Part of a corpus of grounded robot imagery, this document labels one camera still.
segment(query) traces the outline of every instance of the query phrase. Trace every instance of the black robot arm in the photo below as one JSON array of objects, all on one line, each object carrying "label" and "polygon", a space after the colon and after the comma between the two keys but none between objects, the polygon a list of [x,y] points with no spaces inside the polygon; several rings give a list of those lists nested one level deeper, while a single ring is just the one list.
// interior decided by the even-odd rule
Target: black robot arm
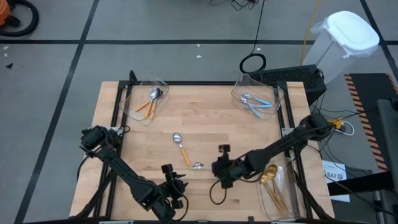
[{"label": "black robot arm", "polygon": [[[152,210],[162,223],[170,223],[175,215],[175,209],[183,207],[179,198],[184,197],[183,193],[188,183],[183,183],[179,178],[185,175],[173,172],[171,164],[163,165],[162,172],[165,174],[166,181],[157,185],[155,182],[137,175],[116,154],[116,149],[121,147],[121,137],[117,131],[95,126],[92,129],[83,130],[82,133],[80,148],[88,155],[97,157],[109,165],[111,172],[108,175],[114,172],[122,178],[130,187],[134,200],[143,209]],[[89,213],[91,209],[91,206],[85,208],[85,214]]]},{"label": "black robot arm", "polygon": [[309,115],[301,120],[291,133],[282,137],[264,149],[251,150],[241,157],[229,159],[229,145],[220,145],[219,151],[223,153],[212,163],[215,177],[221,181],[221,187],[228,189],[233,182],[240,178],[250,179],[260,174],[274,156],[286,150],[301,150],[307,145],[308,140],[320,141],[325,139],[333,126],[320,114]]}]

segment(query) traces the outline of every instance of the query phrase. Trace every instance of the orange vacuum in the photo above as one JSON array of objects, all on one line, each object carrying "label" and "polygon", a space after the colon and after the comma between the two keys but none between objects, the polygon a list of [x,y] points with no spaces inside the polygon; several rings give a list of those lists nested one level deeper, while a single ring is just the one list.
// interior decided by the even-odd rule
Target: orange vacuum
[{"label": "orange vacuum", "polygon": [[[18,31],[6,31],[5,28],[7,26],[19,27],[21,25],[21,21],[11,14],[11,10],[16,4],[24,5],[32,11],[32,21],[25,29]],[[39,12],[32,3],[26,0],[0,0],[0,35],[6,37],[21,37],[33,32],[38,23]]]}]

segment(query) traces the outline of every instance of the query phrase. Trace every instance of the orange handle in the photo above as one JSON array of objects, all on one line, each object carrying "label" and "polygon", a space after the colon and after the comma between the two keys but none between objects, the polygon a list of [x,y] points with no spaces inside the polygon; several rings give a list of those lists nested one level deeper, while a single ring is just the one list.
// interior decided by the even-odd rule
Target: orange handle
[{"label": "orange handle", "polygon": [[149,116],[150,108],[152,107],[152,100],[149,102],[149,106],[147,108],[147,111],[145,112],[144,119],[147,119]]},{"label": "orange handle", "polygon": [[185,152],[184,148],[181,147],[181,152],[182,152],[182,156],[184,157],[185,163],[187,164],[187,166],[191,166],[191,162],[188,159],[187,153]]},{"label": "orange handle", "polygon": [[155,108],[156,108],[156,99],[154,100],[154,102],[152,103],[152,106],[150,108],[150,119],[154,119],[155,118]]},{"label": "orange handle", "polygon": [[136,108],[136,112],[139,111],[139,110],[141,110],[141,109],[143,109],[146,105],[148,105],[148,103],[150,103],[150,100],[148,100],[147,102],[141,104],[141,106],[137,107],[137,108]]}]

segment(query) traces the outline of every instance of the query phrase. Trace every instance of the white trash can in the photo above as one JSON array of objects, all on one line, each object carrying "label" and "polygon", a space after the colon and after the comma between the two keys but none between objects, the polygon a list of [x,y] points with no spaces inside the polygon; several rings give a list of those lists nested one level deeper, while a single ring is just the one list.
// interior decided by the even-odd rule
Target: white trash can
[{"label": "white trash can", "polygon": [[319,33],[303,65],[317,65],[325,76],[325,84],[343,73],[357,58],[369,57],[377,50],[380,38],[358,15],[341,11],[315,24],[311,31]]}]

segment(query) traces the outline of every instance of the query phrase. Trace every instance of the gray floor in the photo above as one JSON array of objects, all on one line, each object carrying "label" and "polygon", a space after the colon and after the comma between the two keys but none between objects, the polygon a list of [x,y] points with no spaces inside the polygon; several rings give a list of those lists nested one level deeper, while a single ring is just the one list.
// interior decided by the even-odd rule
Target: gray floor
[{"label": "gray floor", "polygon": [[[70,70],[94,0],[31,0],[40,12],[37,30],[22,40],[76,40],[72,44],[0,44],[0,216],[13,223],[49,128],[62,86]],[[398,2],[367,4],[385,40],[398,40]],[[259,39],[303,40],[316,0],[267,0]],[[99,0],[88,40],[254,39],[261,7],[235,11],[228,3],[207,0]],[[352,11],[368,21],[359,0],[323,0],[316,21],[337,11]],[[30,17],[24,8],[17,16]],[[0,37],[0,42],[8,38]],[[300,64],[302,46],[258,45],[267,69]],[[388,46],[398,59],[398,46]],[[60,114],[25,222],[67,218],[83,153],[80,131],[91,124],[102,81],[126,79],[133,69],[138,79],[156,75],[164,80],[235,80],[239,62],[252,49],[242,44],[139,44],[83,47]],[[12,69],[5,65],[14,63]],[[254,69],[258,63],[247,64]],[[392,73],[379,48],[358,60],[347,73]],[[328,85],[323,107],[355,110],[343,77]],[[335,134],[334,155],[350,167],[377,171],[358,117],[350,122],[353,137]]]}]

